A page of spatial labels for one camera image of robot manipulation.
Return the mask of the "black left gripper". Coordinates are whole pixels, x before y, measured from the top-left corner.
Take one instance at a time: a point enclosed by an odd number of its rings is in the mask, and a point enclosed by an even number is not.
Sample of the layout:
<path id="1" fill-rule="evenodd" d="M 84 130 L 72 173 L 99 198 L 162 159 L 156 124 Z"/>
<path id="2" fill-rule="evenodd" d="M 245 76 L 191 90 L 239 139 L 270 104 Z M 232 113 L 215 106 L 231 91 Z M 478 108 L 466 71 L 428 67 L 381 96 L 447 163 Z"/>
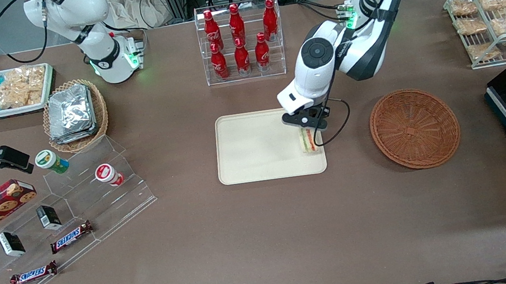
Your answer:
<path id="1" fill-rule="evenodd" d="M 301 109 L 294 114 L 284 113 L 281 117 L 282 123 L 285 125 L 300 127 L 300 133 L 306 133 L 307 128 L 311 128 L 311 132 L 317 131 L 316 127 L 327 126 L 326 119 L 330 115 L 329 107 L 315 107 Z"/>

